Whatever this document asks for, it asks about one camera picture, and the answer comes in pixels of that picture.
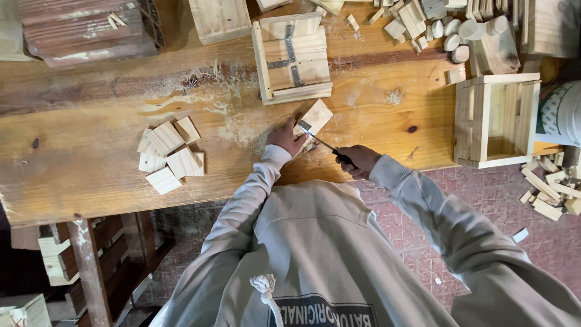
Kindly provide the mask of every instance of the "right hand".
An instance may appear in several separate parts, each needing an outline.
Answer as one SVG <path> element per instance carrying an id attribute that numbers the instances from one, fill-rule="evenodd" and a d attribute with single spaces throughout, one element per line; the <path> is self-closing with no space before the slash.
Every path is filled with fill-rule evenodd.
<path id="1" fill-rule="evenodd" d="M 371 170 L 381 158 L 381 154 L 368 147 L 364 147 L 363 145 L 354 145 L 350 148 L 339 148 L 338 151 L 340 154 L 349 157 L 358 167 L 355 169 L 355 166 L 346 165 L 341 161 L 341 159 L 339 159 L 339 157 L 335 158 L 335 162 L 341 164 L 341 169 L 353 176 L 354 180 L 369 179 Z"/>

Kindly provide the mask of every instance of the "screwdriver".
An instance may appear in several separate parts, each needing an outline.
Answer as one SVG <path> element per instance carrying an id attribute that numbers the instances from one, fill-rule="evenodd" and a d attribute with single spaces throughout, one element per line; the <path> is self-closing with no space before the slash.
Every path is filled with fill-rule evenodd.
<path id="1" fill-rule="evenodd" d="M 355 167 L 355 169 L 357 169 L 357 166 L 353 163 L 353 161 L 351 160 L 351 158 L 347 157 L 344 154 L 340 154 L 339 153 L 339 148 L 338 147 L 331 147 L 329 144 L 321 141 L 318 137 L 316 137 L 315 135 L 313 135 L 311 132 L 307 131 L 308 134 L 310 134 L 312 137 L 315 138 L 315 140 L 323 143 L 326 147 L 328 147 L 329 149 L 333 150 L 333 154 L 336 155 L 337 157 L 339 157 L 339 159 L 341 159 L 342 162 L 345 163 L 345 165 L 353 165 Z"/>

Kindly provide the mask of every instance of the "small wooden square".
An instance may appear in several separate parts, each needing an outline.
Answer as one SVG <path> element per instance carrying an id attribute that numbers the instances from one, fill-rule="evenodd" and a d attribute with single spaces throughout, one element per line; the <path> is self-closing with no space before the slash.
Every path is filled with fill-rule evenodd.
<path id="1" fill-rule="evenodd" d="M 145 136 L 162 155 L 167 155 L 185 144 L 184 139 L 170 122 L 163 123 L 158 128 L 145 134 Z"/>
<path id="2" fill-rule="evenodd" d="M 167 164 L 177 178 L 204 176 L 204 153 L 192 153 L 188 147 L 167 157 Z"/>
<path id="3" fill-rule="evenodd" d="M 186 144 L 190 145 L 200 139 L 200 134 L 198 134 L 198 131 L 196 130 L 196 127 L 194 127 L 189 116 L 178 120 L 174 126 Z"/>
<path id="4" fill-rule="evenodd" d="M 139 170 L 148 173 L 160 170 L 166 166 L 166 159 L 166 155 L 159 157 L 157 155 L 142 153 L 139 156 Z"/>
<path id="5" fill-rule="evenodd" d="M 141 141 L 137 147 L 137 152 L 144 154 L 151 154 L 161 157 L 161 153 L 157 151 L 157 148 L 151 143 L 151 141 L 145 136 L 147 133 L 152 131 L 152 129 L 145 129 L 143 135 L 141 136 Z"/>
<path id="6" fill-rule="evenodd" d="M 171 172 L 169 167 L 147 175 L 146 179 L 159 194 L 166 194 L 183 185 L 182 181 Z"/>

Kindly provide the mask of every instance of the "screwdriver handle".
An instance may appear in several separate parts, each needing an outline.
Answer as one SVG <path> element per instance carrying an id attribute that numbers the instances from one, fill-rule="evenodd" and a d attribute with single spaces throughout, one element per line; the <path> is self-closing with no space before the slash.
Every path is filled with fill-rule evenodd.
<path id="1" fill-rule="evenodd" d="M 357 169 L 357 166 L 353 163 L 353 161 L 351 160 L 351 158 L 347 157 L 344 154 L 340 154 L 339 151 L 337 151 L 337 149 L 333 149 L 333 154 L 336 155 L 337 157 L 339 157 L 339 159 L 341 159 L 342 162 L 345 163 L 345 165 L 353 165 L 355 167 L 355 169 Z"/>

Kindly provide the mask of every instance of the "sleeve cuff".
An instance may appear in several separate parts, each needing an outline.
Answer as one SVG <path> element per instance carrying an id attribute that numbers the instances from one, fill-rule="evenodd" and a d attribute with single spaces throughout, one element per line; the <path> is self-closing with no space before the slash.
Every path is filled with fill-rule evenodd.
<path id="1" fill-rule="evenodd" d="M 391 190 L 410 173 L 411 169 L 402 166 L 395 159 L 384 154 L 371 169 L 369 180 L 385 189 Z"/>
<path id="2" fill-rule="evenodd" d="M 291 161 L 291 154 L 287 150 L 279 147 L 278 145 L 269 144 L 264 149 L 264 154 L 260 162 L 268 162 L 274 165 L 278 170 L 281 170 L 282 166 L 287 162 Z"/>

